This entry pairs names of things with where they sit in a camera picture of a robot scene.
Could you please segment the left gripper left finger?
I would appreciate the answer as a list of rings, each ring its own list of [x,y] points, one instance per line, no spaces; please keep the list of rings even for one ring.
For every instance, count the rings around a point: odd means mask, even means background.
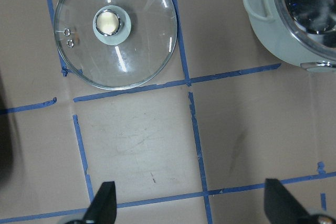
[[[84,213],[61,218],[57,223],[107,223],[114,224],[117,218],[115,182],[103,182],[93,201]]]

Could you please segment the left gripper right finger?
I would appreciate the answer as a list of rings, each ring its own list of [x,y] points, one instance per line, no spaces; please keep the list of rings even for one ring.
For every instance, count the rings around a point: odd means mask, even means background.
[[[264,212],[270,223],[335,223],[325,211],[308,211],[275,178],[265,179]]]

